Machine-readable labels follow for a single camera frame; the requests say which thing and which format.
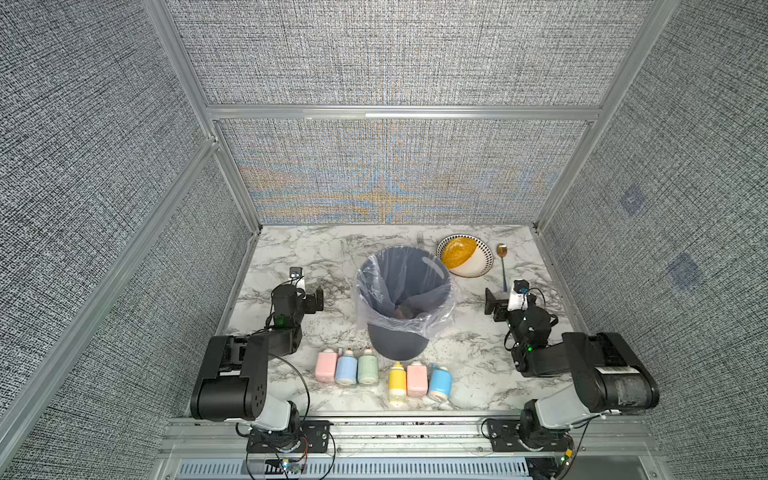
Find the bright blue pencil sharpener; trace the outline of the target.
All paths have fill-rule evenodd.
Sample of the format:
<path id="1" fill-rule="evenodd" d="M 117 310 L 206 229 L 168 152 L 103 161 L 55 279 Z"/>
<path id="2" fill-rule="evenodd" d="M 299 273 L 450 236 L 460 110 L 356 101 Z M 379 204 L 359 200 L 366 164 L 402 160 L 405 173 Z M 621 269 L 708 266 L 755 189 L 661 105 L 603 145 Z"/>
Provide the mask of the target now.
<path id="1" fill-rule="evenodd" d="M 451 394 L 452 385 L 452 374 L 445 367 L 434 365 L 429 379 L 427 396 L 436 402 L 447 402 Z"/>

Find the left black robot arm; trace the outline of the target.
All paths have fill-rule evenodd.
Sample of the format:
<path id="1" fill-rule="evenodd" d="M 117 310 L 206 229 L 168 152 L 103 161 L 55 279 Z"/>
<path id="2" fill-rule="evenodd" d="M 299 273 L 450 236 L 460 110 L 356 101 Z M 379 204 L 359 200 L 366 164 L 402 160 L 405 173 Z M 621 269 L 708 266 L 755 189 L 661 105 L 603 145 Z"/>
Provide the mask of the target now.
<path id="1" fill-rule="evenodd" d="M 248 336 L 209 340 L 190 399 L 191 417 L 249 421 L 266 433 L 295 434 L 301 424 L 296 405 L 268 392 L 268 366 L 285 361 L 302 341 L 302 321 L 324 309 L 324 291 L 313 293 L 283 283 L 271 293 L 266 326 Z"/>

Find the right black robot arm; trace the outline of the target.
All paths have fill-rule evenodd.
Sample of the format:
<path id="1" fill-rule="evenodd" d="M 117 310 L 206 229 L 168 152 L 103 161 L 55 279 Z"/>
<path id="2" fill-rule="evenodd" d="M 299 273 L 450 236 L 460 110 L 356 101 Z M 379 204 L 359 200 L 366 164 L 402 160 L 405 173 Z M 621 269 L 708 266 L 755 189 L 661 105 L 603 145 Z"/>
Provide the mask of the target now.
<path id="1" fill-rule="evenodd" d="M 595 418 L 658 405 L 657 382 L 620 334 L 566 332 L 551 344 L 549 335 L 559 317 L 537 304 L 525 281 L 507 299 L 487 289 L 484 313 L 507 326 L 505 338 L 512 344 L 505 349 L 522 376 L 571 376 L 569 386 L 526 402 L 516 426 L 523 448 L 540 451 Z"/>

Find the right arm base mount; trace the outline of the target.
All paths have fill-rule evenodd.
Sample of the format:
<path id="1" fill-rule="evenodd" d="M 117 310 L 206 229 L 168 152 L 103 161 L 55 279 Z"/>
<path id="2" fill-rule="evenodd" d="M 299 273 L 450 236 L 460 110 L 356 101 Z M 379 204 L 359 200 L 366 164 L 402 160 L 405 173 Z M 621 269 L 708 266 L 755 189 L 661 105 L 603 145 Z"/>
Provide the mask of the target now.
<path id="1" fill-rule="evenodd" d="M 480 433 L 496 453 L 512 452 L 565 452 L 574 447 L 567 431 L 546 430 L 521 425 L 509 418 L 486 418 L 481 422 Z"/>

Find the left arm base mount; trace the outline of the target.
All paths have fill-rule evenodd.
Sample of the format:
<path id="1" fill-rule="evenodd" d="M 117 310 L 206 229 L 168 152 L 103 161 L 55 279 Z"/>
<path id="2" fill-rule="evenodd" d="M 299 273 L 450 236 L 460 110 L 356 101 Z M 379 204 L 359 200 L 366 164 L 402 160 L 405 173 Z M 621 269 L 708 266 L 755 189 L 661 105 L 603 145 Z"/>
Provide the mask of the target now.
<path id="1" fill-rule="evenodd" d="M 246 452 L 303 454 L 326 453 L 330 442 L 330 427 L 326 420 L 299 421 L 284 431 L 252 429 L 249 433 Z"/>

